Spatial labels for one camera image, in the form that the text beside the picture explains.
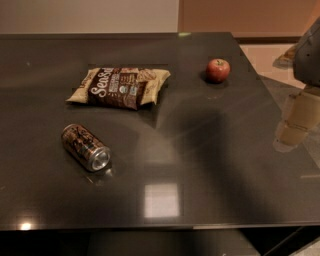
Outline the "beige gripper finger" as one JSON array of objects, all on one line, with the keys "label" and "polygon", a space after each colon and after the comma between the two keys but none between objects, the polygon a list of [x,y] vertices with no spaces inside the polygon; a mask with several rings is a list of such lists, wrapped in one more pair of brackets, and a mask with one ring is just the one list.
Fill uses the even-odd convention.
[{"label": "beige gripper finger", "polygon": [[286,153],[295,149],[319,123],[320,89],[303,89],[297,94],[290,94],[275,131],[275,150]]}]

